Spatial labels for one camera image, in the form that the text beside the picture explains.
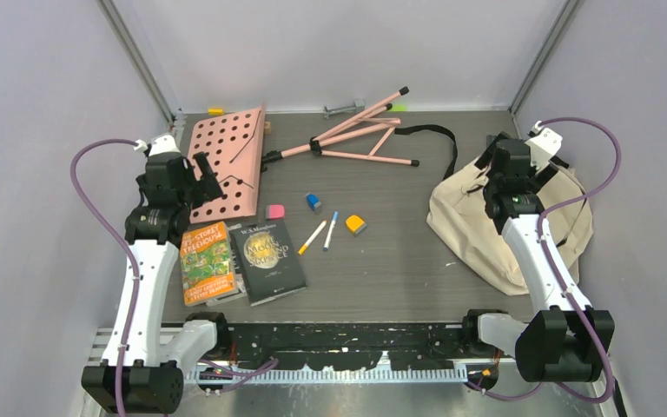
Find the beige canvas backpack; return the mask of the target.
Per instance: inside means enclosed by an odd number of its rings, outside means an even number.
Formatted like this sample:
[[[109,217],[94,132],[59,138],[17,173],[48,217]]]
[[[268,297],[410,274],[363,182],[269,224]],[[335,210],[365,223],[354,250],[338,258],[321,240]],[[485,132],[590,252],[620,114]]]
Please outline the beige canvas backpack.
[[[574,170],[557,156],[553,158],[558,173],[537,193],[547,208],[585,193]],[[505,295],[525,295],[528,288],[517,260],[485,212],[487,168],[476,168],[476,159],[433,190],[426,222],[488,284]],[[561,258],[572,279],[579,282],[579,256],[593,236],[590,204],[583,200],[559,208],[548,215],[548,222]]]

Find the black moon and sixpence book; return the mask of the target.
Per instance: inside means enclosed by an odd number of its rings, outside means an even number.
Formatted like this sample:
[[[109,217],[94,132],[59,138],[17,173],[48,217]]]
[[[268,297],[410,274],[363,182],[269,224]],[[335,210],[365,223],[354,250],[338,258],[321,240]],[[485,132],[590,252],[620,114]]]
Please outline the black moon and sixpence book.
[[[283,220],[230,232],[251,306],[300,292],[307,280]]]

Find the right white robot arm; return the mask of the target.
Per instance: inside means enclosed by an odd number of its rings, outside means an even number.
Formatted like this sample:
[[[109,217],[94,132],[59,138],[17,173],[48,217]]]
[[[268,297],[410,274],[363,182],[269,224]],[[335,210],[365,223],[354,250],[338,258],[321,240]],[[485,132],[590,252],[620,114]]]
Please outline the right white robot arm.
[[[462,348],[477,357],[501,350],[528,382],[593,382],[609,375],[614,320],[591,305],[563,264],[533,181],[530,145],[500,134],[478,165],[486,170],[485,212],[517,260],[534,316],[524,323],[499,310],[471,309]]]

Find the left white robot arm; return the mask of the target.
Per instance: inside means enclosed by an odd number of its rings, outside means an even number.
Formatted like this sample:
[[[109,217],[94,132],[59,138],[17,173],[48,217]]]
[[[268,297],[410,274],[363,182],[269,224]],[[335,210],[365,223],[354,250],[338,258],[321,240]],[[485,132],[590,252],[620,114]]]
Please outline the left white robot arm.
[[[84,368],[81,383],[108,413],[172,414],[199,360],[222,359],[232,346],[220,313],[192,315],[167,345],[160,343],[168,282],[190,211],[219,198],[221,187],[204,153],[187,159],[176,150],[149,152],[137,183],[147,202],[132,210],[119,240],[127,266],[116,321],[99,363]]]

